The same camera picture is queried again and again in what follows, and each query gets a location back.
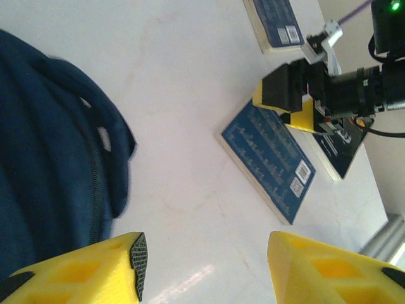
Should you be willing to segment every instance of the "qr code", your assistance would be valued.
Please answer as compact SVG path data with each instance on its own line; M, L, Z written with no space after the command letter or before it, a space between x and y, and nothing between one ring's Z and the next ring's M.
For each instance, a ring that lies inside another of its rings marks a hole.
M284 28L277 29L278 35L280 36L280 40L282 44L290 43L289 36L287 35L287 31Z
M306 185L307 181L309 180L309 178L311 177L311 169L307 166L307 164L305 163L305 161L301 160L298 164L297 170L296 170L296 174L298 176L298 178L301 180L301 182L304 183L304 185Z
M302 192L304 191L304 185L302 185L297 177L294 177L290 185L291 191L294 193L297 198L300 198Z
M285 29L287 30L291 43L299 43L301 41L298 36L297 28L295 26L286 26Z

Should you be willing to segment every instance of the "blue book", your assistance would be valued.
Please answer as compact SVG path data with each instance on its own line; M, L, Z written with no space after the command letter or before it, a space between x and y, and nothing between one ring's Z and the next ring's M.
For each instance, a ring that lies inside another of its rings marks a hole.
M250 100L217 140L280 221L292 224L316 170L277 112Z
M304 44L289 0L243 0L263 53Z

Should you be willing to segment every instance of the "metal rod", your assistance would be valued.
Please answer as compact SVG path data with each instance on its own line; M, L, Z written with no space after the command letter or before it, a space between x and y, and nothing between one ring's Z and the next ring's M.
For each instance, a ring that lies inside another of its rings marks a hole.
M350 13L348 13L346 16L344 16L343 18L341 18L338 23L340 24L340 26L342 26L343 24L345 24L346 22L348 22L350 19L354 18L355 16L357 16L358 14L360 14L362 11L364 11L370 4L371 2L373 2L374 0L367 0L366 2L364 2L362 5L360 5L359 7L357 7L356 9L352 10Z
M402 215L389 215L389 222L359 252L377 260L390 262L405 241L405 220Z

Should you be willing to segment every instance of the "dark blue fabric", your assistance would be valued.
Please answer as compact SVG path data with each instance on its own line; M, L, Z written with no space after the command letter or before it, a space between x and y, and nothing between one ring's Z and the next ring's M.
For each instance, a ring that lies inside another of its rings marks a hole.
M134 149L88 76L0 30L0 279L108 238Z

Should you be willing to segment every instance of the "purple cable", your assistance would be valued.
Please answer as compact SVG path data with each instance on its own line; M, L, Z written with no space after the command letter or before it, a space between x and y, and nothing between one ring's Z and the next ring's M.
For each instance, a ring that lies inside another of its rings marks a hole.
M355 10L351 11L350 13L348 13L345 17L341 18L338 23L340 24L340 26L342 26L343 24L345 24L346 22L348 22L350 19L354 18L356 15L358 15L359 13L361 13L362 11L364 11L370 4L371 2L373 2L374 0L367 0L366 2L364 2L361 6L359 6L358 8L356 8Z

